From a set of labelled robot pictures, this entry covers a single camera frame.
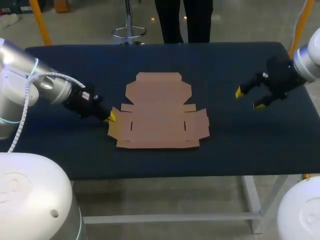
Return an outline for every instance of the flattened cardboard box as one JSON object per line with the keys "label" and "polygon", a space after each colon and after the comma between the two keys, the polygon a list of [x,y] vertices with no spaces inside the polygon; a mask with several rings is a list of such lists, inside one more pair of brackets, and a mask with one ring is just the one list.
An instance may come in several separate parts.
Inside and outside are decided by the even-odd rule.
{"label": "flattened cardboard box", "polygon": [[192,96],[191,85],[178,72],[140,72],[125,96],[133,104],[112,108],[115,122],[109,122],[108,135],[117,139],[117,147],[194,148],[210,136],[206,109],[184,104]]}

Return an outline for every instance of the person's leg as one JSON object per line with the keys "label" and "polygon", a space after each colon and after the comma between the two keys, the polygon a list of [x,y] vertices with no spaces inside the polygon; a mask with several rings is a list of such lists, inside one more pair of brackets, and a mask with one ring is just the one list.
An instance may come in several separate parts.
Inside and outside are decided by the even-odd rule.
{"label": "person's leg", "polygon": [[165,44],[183,43],[180,33],[180,0],[154,0]]}
{"label": "person's leg", "polygon": [[213,0],[183,0],[189,43],[210,42]]}

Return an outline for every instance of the orange object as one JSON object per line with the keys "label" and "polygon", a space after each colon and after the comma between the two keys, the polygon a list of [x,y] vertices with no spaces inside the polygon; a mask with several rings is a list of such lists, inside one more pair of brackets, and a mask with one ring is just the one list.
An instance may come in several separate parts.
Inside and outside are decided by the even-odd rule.
{"label": "orange object", "polygon": [[303,6],[301,14],[296,22],[293,39],[291,40],[290,47],[288,49],[290,58],[293,58],[295,50],[298,47],[299,41],[301,39],[302,33],[304,31],[314,3],[315,0],[305,0],[305,4]]}
{"label": "orange object", "polygon": [[59,14],[70,12],[68,0],[54,0],[54,9]]}
{"label": "orange object", "polygon": [[41,13],[38,0],[29,0],[29,3],[32,8],[33,15],[35,16],[36,22],[38,23],[38,27],[39,27],[44,45],[51,46],[52,42],[49,37],[47,26],[44,21],[44,16]]}
{"label": "orange object", "polygon": [[303,179],[309,179],[309,178],[311,178],[311,175],[308,174],[308,173],[307,173],[307,174],[303,174],[303,175],[302,175],[302,178],[303,178]]}
{"label": "orange object", "polygon": [[140,72],[125,96],[133,104],[113,108],[116,121],[109,122],[108,135],[119,148],[194,148],[210,136],[206,109],[184,104],[192,96],[191,86],[177,72]]}

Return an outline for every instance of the table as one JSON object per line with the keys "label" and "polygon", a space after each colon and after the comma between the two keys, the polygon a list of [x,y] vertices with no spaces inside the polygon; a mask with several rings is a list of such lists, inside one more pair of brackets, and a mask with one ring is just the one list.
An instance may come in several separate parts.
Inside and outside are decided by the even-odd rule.
{"label": "table", "polygon": [[[304,87],[285,101],[257,110],[252,102],[261,87],[235,99],[240,83],[265,71],[266,59],[287,56],[276,42],[178,45],[63,45],[27,52],[79,81],[95,84],[105,105],[120,107],[126,84],[139,72],[179,72],[191,84],[198,109],[206,108],[211,137],[197,149],[118,149],[108,127],[79,119],[61,105],[40,100],[31,107],[16,152],[34,153],[57,162],[71,180],[190,176],[243,176],[251,212],[240,214],[85,217],[87,224],[115,222],[251,219],[254,233],[270,220],[270,209],[289,174],[320,172],[320,120]],[[10,141],[2,141],[1,151]],[[281,175],[270,200],[260,205],[252,175]]]}

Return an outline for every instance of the orange pole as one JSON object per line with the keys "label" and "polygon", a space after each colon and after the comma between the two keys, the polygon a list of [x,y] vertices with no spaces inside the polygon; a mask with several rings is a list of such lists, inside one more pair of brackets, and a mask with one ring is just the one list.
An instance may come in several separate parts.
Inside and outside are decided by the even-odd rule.
{"label": "orange pole", "polygon": [[301,39],[302,33],[304,31],[305,25],[308,21],[309,15],[311,13],[312,7],[315,3],[315,0],[306,0],[304,9],[297,21],[295,26],[295,34],[293,36],[293,44],[292,41],[290,43],[290,48],[288,49],[288,53],[290,58],[293,58],[295,50],[298,47],[299,41]]}
{"label": "orange pole", "polygon": [[44,16],[41,13],[38,0],[29,0],[29,3],[32,8],[33,15],[35,16],[36,22],[38,23],[44,45],[51,46],[52,42],[49,37],[47,26],[45,24]]}

